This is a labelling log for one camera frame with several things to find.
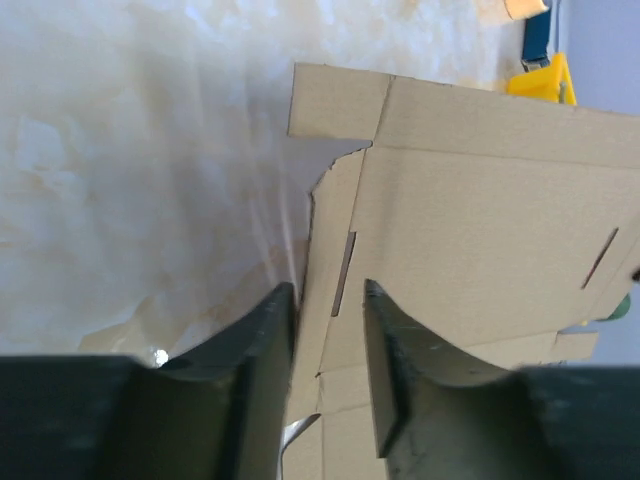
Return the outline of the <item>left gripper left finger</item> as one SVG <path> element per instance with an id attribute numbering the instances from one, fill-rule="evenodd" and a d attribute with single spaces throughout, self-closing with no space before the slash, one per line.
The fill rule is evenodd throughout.
<path id="1" fill-rule="evenodd" d="M 129 356 L 5 356 L 5 479 L 272 479 L 294 290 L 152 368 Z"/>

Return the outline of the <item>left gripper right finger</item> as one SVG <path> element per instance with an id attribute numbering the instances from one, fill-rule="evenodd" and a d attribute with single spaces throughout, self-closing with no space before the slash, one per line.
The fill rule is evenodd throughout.
<path id="1" fill-rule="evenodd" d="M 393 479 L 635 479 L 639 370 L 507 370 L 364 284 L 376 453 Z"/>

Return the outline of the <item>brown cardboard box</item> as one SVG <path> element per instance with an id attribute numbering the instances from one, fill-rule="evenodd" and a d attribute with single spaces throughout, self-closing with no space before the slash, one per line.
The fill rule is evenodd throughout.
<path id="1" fill-rule="evenodd" d="M 364 284 L 497 367 L 588 366 L 639 273 L 639 121 L 300 63 L 288 132 L 361 140 L 315 186 L 288 479 L 393 479 L 376 453 Z"/>

